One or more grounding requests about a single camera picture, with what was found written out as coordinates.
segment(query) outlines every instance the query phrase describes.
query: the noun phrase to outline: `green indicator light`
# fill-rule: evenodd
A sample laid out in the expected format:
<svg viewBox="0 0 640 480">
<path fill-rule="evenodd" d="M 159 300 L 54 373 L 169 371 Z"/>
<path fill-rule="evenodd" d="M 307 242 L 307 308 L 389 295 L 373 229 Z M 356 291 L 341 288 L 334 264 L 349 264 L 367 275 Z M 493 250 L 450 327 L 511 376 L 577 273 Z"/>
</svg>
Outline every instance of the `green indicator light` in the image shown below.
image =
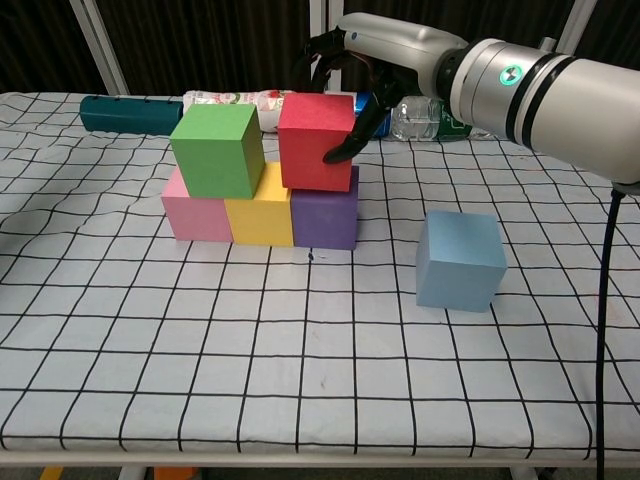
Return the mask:
<svg viewBox="0 0 640 480">
<path fill-rule="evenodd" d="M 511 86 L 522 78 L 522 68 L 519 65 L 509 65 L 500 73 L 500 83 Z"/>
</svg>

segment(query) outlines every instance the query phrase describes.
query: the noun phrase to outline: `stacked blocks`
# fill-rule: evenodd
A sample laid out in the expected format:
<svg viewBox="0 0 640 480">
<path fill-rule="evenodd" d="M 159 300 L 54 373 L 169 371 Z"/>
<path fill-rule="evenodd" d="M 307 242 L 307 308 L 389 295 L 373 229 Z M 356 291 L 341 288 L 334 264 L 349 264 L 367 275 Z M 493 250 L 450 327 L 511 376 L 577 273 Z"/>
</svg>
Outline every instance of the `stacked blocks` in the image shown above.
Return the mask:
<svg viewBox="0 0 640 480">
<path fill-rule="evenodd" d="M 176 240 L 233 241 L 224 200 L 189 197 L 179 168 L 162 193 L 162 203 Z"/>
<path fill-rule="evenodd" d="M 291 196 L 296 246 L 353 250 L 358 221 L 358 167 L 351 167 L 349 191 L 294 190 Z"/>
<path fill-rule="evenodd" d="M 253 105 L 193 105 L 171 134 L 191 197 L 252 198 L 264 151 Z"/>
<path fill-rule="evenodd" d="M 354 121 L 350 96 L 288 94 L 278 123 L 282 184 L 299 190 L 348 192 L 351 160 L 327 165 L 322 158 L 343 142 Z"/>
<path fill-rule="evenodd" d="M 430 211 L 416 255 L 416 301 L 484 312 L 507 270 L 496 218 Z"/>
<path fill-rule="evenodd" d="M 178 168 L 162 194 L 176 239 L 355 248 L 358 168 L 322 162 L 351 131 L 353 99 L 290 94 L 282 117 L 281 163 L 265 164 L 255 106 L 189 108 L 171 134 Z"/>
<path fill-rule="evenodd" d="M 282 186 L 279 163 L 267 163 L 253 200 L 224 201 L 237 243 L 293 246 L 291 192 Z"/>
</svg>

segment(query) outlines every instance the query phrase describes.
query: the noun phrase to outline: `dark teal container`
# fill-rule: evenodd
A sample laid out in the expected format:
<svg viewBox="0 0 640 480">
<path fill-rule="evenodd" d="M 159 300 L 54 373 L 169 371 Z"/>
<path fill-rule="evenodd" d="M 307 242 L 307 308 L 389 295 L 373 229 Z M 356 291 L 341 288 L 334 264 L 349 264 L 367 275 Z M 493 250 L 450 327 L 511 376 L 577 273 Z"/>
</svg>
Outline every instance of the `dark teal container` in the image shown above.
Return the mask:
<svg viewBox="0 0 640 480">
<path fill-rule="evenodd" d="M 171 135 L 182 117 L 182 102 L 89 96 L 80 102 L 84 128 L 93 132 Z"/>
</svg>

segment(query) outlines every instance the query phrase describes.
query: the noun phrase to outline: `water bottle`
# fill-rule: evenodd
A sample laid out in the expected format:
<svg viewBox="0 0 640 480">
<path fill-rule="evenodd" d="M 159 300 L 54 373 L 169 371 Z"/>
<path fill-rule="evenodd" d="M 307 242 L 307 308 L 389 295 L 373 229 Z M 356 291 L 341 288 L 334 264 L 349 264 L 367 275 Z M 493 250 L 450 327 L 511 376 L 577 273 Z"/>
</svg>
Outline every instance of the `water bottle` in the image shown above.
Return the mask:
<svg viewBox="0 0 640 480">
<path fill-rule="evenodd" d="M 428 97 L 404 97 L 391 112 L 391 135 L 408 140 L 479 140 L 491 134 L 458 122 L 439 100 Z"/>
</svg>

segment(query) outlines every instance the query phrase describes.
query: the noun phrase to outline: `black cable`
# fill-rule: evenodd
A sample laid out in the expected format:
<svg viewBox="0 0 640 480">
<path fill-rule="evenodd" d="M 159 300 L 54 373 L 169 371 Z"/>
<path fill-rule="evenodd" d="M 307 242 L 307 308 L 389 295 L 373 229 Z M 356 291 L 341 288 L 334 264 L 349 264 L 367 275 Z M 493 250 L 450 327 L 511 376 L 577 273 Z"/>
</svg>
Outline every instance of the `black cable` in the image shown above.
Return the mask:
<svg viewBox="0 0 640 480">
<path fill-rule="evenodd" d="M 611 191 L 611 206 L 607 219 L 607 229 L 604 233 L 602 246 L 602 261 L 600 263 L 600 288 L 598 292 L 598 340 L 596 343 L 596 462 L 597 480 L 604 480 L 604 354 L 605 330 L 607 327 L 607 294 L 609 289 L 609 260 L 613 245 L 613 234 L 616 230 L 616 220 L 620 202 L 624 193 L 613 189 Z"/>
</svg>

